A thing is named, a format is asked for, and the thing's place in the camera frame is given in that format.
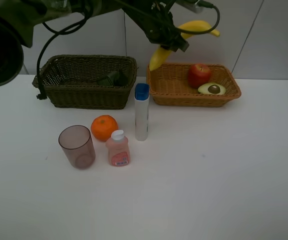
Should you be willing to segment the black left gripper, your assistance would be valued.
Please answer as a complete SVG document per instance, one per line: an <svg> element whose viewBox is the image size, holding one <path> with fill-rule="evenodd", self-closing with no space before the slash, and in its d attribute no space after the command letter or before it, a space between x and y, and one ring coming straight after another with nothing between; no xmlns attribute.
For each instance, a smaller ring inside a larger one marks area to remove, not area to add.
<svg viewBox="0 0 288 240"><path fill-rule="evenodd" d="M169 7L144 7L146 18L145 34L151 43L161 48L176 52L185 52L189 43L175 30L173 15Z"/></svg>

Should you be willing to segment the dark green left robot arm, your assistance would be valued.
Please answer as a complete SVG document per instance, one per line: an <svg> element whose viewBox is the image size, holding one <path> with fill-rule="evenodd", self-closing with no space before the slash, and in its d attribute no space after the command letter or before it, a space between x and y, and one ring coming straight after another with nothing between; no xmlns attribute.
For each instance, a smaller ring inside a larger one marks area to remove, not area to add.
<svg viewBox="0 0 288 240"><path fill-rule="evenodd" d="M153 44L172 51L188 48L175 28L172 0L0 0L0 86L12 81L23 65L23 47L32 47L33 29L44 22L80 13L81 28L89 18L122 9Z"/></svg>

